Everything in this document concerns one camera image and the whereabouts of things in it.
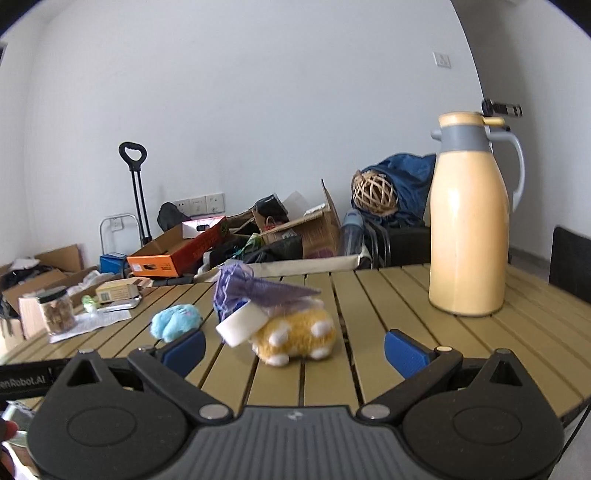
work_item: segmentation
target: paper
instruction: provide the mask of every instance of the paper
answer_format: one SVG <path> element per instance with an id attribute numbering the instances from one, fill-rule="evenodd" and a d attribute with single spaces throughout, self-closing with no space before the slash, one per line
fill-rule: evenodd
<path id="1" fill-rule="evenodd" d="M 97 328 L 107 327 L 121 320 L 129 320 L 129 310 L 117 310 L 116 312 L 97 312 L 95 314 L 81 313 L 76 315 L 76 325 L 71 330 L 58 335 L 50 335 L 49 343 L 61 342 L 70 337 L 92 332 Z"/>

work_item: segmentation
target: blue plush toy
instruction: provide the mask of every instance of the blue plush toy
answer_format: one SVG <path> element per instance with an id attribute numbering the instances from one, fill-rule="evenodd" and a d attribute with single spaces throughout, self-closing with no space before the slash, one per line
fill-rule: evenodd
<path id="1" fill-rule="evenodd" d="M 193 305 L 176 305 L 154 315 L 150 333 L 158 340 L 172 342 L 202 323 L 203 318 Z"/>

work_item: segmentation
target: black handle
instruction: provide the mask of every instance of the black handle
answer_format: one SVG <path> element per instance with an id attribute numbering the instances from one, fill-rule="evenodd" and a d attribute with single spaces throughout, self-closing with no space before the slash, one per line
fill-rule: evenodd
<path id="1" fill-rule="evenodd" d="M 129 150 L 137 150 L 141 154 L 139 160 L 134 160 L 131 158 L 125 151 L 126 148 Z M 144 163 L 148 157 L 148 152 L 146 151 L 145 147 L 139 143 L 123 142 L 119 146 L 119 155 L 121 155 L 123 161 L 129 165 L 129 171 L 141 171 L 142 163 Z"/>

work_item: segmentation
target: wicker ball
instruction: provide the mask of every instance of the wicker ball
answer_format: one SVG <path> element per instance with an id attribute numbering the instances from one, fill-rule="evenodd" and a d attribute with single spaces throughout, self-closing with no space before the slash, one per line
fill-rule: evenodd
<path id="1" fill-rule="evenodd" d="M 398 211 L 398 198 L 393 185 L 376 171 L 361 173 L 358 170 L 353 176 L 351 191 L 357 208 L 379 216 Z"/>

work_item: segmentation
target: glass jar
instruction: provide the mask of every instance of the glass jar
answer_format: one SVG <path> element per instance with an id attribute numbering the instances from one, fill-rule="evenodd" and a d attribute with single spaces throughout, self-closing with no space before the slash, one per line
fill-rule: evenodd
<path id="1" fill-rule="evenodd" d="M 37 300 L 49 335 L 66 332 L 76 324 L 67 288 L 51 288 L 40 293 Z"/>

